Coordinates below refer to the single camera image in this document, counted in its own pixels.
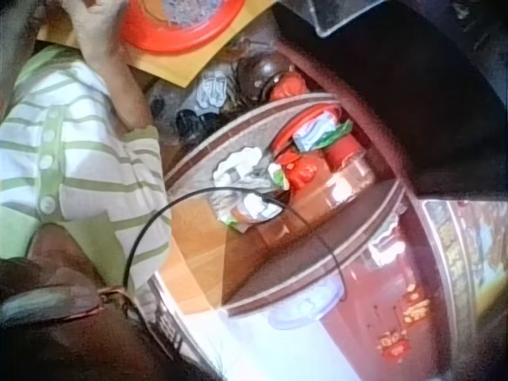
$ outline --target wooden table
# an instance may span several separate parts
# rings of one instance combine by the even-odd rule
[[[178,86],[186,87],[215,54],[252,20],[272,6],[275,0],[245,0],[242,11],[219,37],[207,45],[179,55],[157,55],[126,45],[129,64]],[[39,40],[77,48],[76,35],[64,12],[52,14],[39,32]]]

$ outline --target hand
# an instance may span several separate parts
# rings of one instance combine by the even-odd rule
[[[60,1],[71,17],[79,47],[89,65],[101,65],[118,55],[119,28],[129,0]]]

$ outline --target hair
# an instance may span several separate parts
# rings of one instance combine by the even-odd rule
[[[44,283],[46,275],[44,268],[25,260],[0,260],[0,305],[9,297],[22,292],[34,290]],[[102,319],[102,315],[88,319]],[[130,348],[136,358],[143,361],[143,358],[150,358],[157,364],[158,378],[150,378],[140,372],[129,373],[128,367],[118,364],[116,361],[108,361],[108,350],[104,356],[91,356],[90,351],[97,351],[102,348],[102,342],[107,338],[97,340],[95,345],[81,348],[70,348],[72,340],[80,340],[78,335],[88,328],[86,323],[72,322],[63,323],[75,325],[78,331],[72,329],[68,332],[73,335],[66,337],[67,330],[57,332],[57,325],[28,326],[5,329],[0,326],[0,378],[2,380],[23,380],[23,379],[50,379],[62,381],[83,381],[83,380],[108,380],[108,381],[134,381],[150,379],[151,381],[174,380],[174,381],[219,381],[221,377],[212,370],[206,370],[194,361],[180,356],[174,348],[174,359],[170,360],[162,352],[157,343],[145,332],[144,329],[134,325],[126,324],[123,329],[136,340],[126,340],[118,343],[118,350],[114,355],[123,353],[122,345],[135,343],[135,348]]]

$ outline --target orange plate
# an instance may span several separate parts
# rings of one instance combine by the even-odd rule
[[[312,121],[320,114],[328,111],[335,114],[337,120],[341,119],[342,109],[337,105],[330,105],[329,103],[318,103],[290,120],[286,126],[279,132],[277,137],[271,143],[271,151],[277,155],[279,151],[286,146],[286,143],[293,137],[294,133],[298,131],[308,121]]]
[[[208,22],[182,29],[152,20],[140,2],[131,0],[121,35],[137,48],[158,53],[185,52],[206,44],[233,22],[244,5],[244,0],[223,0]]]

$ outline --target red container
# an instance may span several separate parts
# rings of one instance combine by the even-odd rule
[[[329,147],[324,148],[323,151],[325,152],[326,162],[329,165],[330,171],[335,172],[346,165],[349,159],[360,155],[364,151],[364,148],[349,133]]]

